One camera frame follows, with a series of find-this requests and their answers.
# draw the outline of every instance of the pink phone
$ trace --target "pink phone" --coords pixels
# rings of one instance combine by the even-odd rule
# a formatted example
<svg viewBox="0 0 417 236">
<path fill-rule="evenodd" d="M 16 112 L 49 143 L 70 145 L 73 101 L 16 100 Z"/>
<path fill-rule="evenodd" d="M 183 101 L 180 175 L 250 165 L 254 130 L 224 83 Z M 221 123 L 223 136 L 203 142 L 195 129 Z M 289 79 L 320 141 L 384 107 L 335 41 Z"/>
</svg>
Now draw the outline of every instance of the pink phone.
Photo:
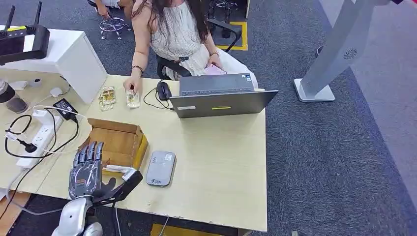
<svg viewBox="0 0 417 236">
<path fill-rule="evenodd" d="M 220 69 L 219 67 L 211 64 L 204 69 L 206 75 L 225 75 L 226 71 Z"/>
</svg>

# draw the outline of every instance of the robotic arm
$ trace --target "robotic arm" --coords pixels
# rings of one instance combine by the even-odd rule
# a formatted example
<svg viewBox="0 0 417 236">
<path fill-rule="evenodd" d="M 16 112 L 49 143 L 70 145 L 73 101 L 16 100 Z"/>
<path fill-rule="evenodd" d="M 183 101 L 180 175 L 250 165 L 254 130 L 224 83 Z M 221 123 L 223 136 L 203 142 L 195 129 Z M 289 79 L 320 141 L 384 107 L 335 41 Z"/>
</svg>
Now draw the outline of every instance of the robotic arm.
<svg viewBox="0 0 417 236">
<path fill-rule="evenodd" d="M 103 228 L 94 216 L 95 207 L 124 200 L 142 181 L 141 173 L 131 168 L 122 177 L 124 183 L 114 188 L 116 179 L 102 182 L 103 142 L 93 142 L 77 152 L 69 174 L 71 201 L 62 209 L 60 224 L 52 236 L 102 236 Z"/>
</svg>

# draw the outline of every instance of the power strip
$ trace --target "power strip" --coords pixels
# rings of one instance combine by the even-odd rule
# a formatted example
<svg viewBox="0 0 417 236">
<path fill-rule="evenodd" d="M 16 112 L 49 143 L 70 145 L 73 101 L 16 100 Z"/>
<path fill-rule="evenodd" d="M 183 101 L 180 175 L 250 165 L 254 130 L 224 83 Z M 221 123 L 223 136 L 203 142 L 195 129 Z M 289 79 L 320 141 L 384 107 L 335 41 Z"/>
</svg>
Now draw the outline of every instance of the power strip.
<svg viewBox="0 0 417 236">
<path fill-rule="evenodd" d="M 58 131 L 59 127 L 61 126 L 63 119 L 61 117 L 54 116 L 55 118 L 55 126 L 56 130 Z M 32 143 L 35 144 L 38 148 L 36 151 L 32 153 L 28 153 L 26 151 L 22 151 L 20 154 L 21 156 L 43 156 L 46 149 L 51 142 L 51 140 L 54 138 L 54 124 L 50 122 L 51 124 L 45 124 L 45 122 L 42 122 L 43 125 L 40 127 L 37 134 L 32 139 Z M 35 158 L 19 158 L 16 165 L 20 166 L 22 168 L 32 168 L 36 163 L 38 163 L 40 159 Z"/>
</svg>

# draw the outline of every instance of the woman's hand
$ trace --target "woman's hand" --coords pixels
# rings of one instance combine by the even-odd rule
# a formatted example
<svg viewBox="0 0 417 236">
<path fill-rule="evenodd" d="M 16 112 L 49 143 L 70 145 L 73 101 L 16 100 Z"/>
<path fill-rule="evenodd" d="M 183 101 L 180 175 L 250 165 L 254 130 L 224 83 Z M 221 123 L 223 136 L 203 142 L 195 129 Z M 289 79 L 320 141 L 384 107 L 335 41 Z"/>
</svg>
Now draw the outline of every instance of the woman's hand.
<svg viewBox="0 0 417 236">
<path fill-rule="evenodd" d="M 100 16 L 105 17 L 106 19 L 110 18 L 109 9 L 105 5 L 98 5 L 97 9 Z"/>
<path fill-rule="evenodd" d="M 220 62 L 220 57 L 219 57 L 219 54 L 214 53 L 214 54 L 212 54 L 212 55 L 210 56 L 210 58 L 208 59 L 207 66 L 209 66 L 209 65 L 211 65 L 211 64 L 213 64 L 213 65 L 215 65 L 215 66 L 217 66 L 217 67 L 219 67 L 220 69 L 222 69 L 222 70 L 223 70 L 223 65 L 222 65 L 222 64 L 221 64 L 221 62 Z"/>
<path fill-rule="evenodd" d="M 142 94 L 142 78 L 131 76 L 123 82 L 123 87 L 126 90 L 133 89 L 135 93 Z"/>
</svg>

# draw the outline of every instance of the antenna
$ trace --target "antenna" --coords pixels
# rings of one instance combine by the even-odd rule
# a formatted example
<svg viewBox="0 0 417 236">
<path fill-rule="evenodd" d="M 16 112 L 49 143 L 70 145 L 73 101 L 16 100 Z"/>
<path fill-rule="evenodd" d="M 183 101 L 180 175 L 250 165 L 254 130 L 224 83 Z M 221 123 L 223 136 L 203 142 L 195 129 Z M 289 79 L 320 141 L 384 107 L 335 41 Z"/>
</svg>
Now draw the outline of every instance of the antenna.
<svg viewBox="0 0 417 236">
<path fill-rule="evenodd" d="M 39 24 L 39 16 L 40 16 L 40 9 L 42 8 L 42 2 L 40 1 L 38 4 L 38 10 L 36 11 L 35 23 L 34 25 Z"/>
<path fill-rule="evenodd" d="M 6 22 L 6 26 L 4 27 L 4 31 L 7 31 L 7 29 L 10 28 L 10 26 L 12 24 L 14 9 L 16 9 L 15 6 L 12 6 L 12 8 L 10 9 L 9 18 L 7 18 L 7 22 Z"/>
</svg>

